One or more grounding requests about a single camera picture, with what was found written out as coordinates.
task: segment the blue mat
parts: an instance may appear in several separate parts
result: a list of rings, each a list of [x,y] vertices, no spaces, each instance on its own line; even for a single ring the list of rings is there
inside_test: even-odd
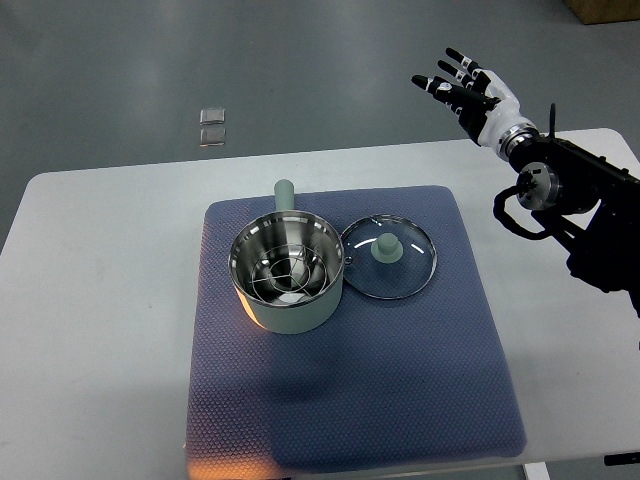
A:
[[[296,208],[338,231],[373,213],[406,217],[431,236],[436,271],[425,289],[403,300],[371,299],[345,284],[337,311],[320,327],[270,333],[244,312],[227,259],[236,233],[273,211],[273,197],[211,205],[187,418],[192,478],[519,455],[522,420],[451,192],[429,186],[298,194]]]

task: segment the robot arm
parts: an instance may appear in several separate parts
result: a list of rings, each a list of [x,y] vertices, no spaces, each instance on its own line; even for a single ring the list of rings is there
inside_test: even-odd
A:
[[[555,137],[555,107],[548,136],[520,115],[520,103],[492,71],[447,49],[465,70],[438,66],[462,86],[440,77],[414,75],[412,81],[458,116],[469,137],[486,146],[518,172],[516,184],[496,196],[493,213],[511,232],[530,240],[555,238],[568,252],[576,278],[604,292],[627,290],[640,316],[640,181],[586,150]],[[530,232],[505,211],[517,196],[543,227]],[[564,215],[585,213],[600,202],[586,229]]]

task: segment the glass lid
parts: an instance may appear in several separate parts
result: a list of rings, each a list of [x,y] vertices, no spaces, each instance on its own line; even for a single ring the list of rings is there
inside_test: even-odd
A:
[[[365,295],[393,300],[422,290],[436,268],[429,235],[395,215],[372,215],[342,234],[344,278]]]

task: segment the pot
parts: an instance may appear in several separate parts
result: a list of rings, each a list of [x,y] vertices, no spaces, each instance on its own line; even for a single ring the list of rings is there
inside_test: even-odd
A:
[[[229,272],[245,311],[263,328],[284,334],[324,323],[342,297],[344,249],[323,218],[294,210],[293,184],[274,187],[276,212],[237,235]]]

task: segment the concrete floor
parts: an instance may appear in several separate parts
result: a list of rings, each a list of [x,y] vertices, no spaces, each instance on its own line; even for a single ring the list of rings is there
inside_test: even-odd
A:
[[[42,172],[463,138],[410,83],[438,73],[447,46],[495,70],[541,130],[556,102],[558,130],[612,128],[640,156],[640,22],[584,26],[561,0],[3,0],[0,247]],[[224,146],[198,146],[207,106],[226,107]]]

